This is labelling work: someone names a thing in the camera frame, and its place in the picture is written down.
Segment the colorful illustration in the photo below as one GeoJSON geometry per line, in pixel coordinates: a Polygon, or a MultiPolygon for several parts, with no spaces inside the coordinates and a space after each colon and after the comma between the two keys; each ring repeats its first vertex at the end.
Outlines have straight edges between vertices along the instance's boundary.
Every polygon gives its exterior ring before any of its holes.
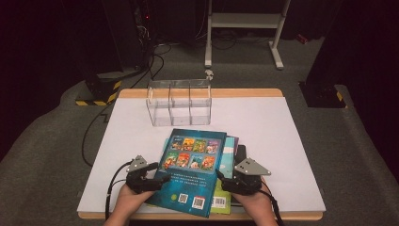
{"type": "Polygon", "coordinates": [[[170,149],[171,150],[181,150],[183,147],[183,141],[184,141],[184,137],[174,137],[170,144],[170,149]]]}
{"type": "Polygon", "coordinates": [[[219,141],[211,139],[208,141],[208,145],[206,146],[206,153],[216,153],[218,147],[219,141]]]}
{"type": "Polygon", "coordinates": [[[193,152],[205,153],[206,139],[196,139],[193,146],[193,152]]]}
{"type": "Polygon", "coordinates": [[[193,151],[193,146],[194,146],[195,139],[191,137],[187,137],[184,139],[183,142],[183,151],[193,151]]]}
{"type": "Polygon", "coordinates": [[[201,169],[203,170],[212,170],[215,164],[215,157],[214,156],[205,156],[202,163],[201,169]]]}
{"type": "Polygon", "coordinates": [[[189,153],[180,153],[176,161],[176,166],[186,168],[190,159],[189,153]]]}
{"type": "Polygon", "coordinates": [[[189,168],[201,169],[203,156],[200,154],[193,154],[190,159],[189,168]]]}
{"type": "Polygon", "coordinates": [[[178,155],[178,152],[169,152],[167,157],[165,158],[164,164],[162,164],[162,168],[166,170],[170,166],[174,166],[176,164],[178,155]]]}

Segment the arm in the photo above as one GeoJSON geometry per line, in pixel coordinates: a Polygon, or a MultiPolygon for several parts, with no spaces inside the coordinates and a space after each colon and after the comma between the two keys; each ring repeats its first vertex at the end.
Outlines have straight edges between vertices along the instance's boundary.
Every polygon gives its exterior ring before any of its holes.
{"type": "MultiPolygon", "coordinates": [[[[262,185],[261,190],[270,194],[270,191],[265,185],[262,185]]],[[[255,221],[258,226],[277,226],[275,216],[272,210],[272,205],[267,196],[261,192],[256,192],[250,196],[243,196],[232,193],[233,197],[243,204],[247,214],[255,221]]]]}
{"type": "Polygon", "coordinates": [[[117,203],[114,211],[104,226],[123,226],[126,225],[130,216],[135,213],[140,205],[153,194],[152,191],[146,191],[141,194],[136,194],[127,185],[120,188],[117,203]]]}

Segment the book back cover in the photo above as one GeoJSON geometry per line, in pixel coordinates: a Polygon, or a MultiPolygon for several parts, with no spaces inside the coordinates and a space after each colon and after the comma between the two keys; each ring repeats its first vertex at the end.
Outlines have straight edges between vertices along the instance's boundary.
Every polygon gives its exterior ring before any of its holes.
{"type": "Polygon", "coordinates": [[[169,173],[171,180],[146,203],[208,218],[226,135],[173,129],[154,176],[169,173]]]}

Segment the acrylic divider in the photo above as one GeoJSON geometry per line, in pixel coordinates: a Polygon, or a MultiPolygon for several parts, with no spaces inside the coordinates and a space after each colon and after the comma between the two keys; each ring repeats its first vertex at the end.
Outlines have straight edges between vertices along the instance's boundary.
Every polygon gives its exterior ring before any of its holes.
{"type": "Polygon", "coordinates": [[[153,126],[211,123],[211,84],[208,79],[151,81],[147,108],[153,126]]]}

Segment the children's book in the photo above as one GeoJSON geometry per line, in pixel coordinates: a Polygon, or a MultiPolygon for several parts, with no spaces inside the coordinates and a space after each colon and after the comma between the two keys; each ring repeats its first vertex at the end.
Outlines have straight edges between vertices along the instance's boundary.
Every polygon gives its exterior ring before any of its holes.
{"type": "Polygon", "coordinates": [[[146,203],[208,218],[226,136],[224,132],[173,129],[154,175],[168,173],[171,179],[146,203]]]}
{"type": "MultiPolygon", "coordinates": [[[[223,149],[223,155],[219,166],[219,171],[222,172],[226,178],[232,177],[232,170],[234,163],[234,143],[235,143],[234,140],[235,137],[226,138],[226,142],[223,149]]],[[[231,211],[231,193],[229,191],[223,190],[221,181],[217,179],[214,198],[212,201],[211,213],[228,215],[230,211],[231,211]]]]}

